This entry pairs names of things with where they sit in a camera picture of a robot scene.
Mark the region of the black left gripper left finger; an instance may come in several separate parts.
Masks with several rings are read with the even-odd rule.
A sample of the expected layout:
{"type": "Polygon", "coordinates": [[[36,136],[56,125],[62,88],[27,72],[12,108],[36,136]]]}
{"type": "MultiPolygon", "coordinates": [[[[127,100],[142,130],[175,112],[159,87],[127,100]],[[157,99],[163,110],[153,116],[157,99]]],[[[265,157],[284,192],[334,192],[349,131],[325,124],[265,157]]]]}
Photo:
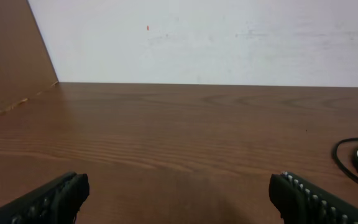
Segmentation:
{"type": "Polygon", "coordinates": [[[0,224],[73,224],[89,194],[88,176],[68,172],[0,207],[0,224]]]}

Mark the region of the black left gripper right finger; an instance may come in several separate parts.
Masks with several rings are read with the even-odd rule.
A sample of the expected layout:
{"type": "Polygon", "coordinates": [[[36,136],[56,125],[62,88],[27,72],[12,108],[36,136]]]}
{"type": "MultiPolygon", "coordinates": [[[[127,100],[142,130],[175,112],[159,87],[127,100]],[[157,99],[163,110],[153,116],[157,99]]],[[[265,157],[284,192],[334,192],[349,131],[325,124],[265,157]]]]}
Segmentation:
{"type": "Polygon", "coordinates": [[[358,224],[358,208],[294,173],[271,175],[268,192],[285,224],[358,224]]]}

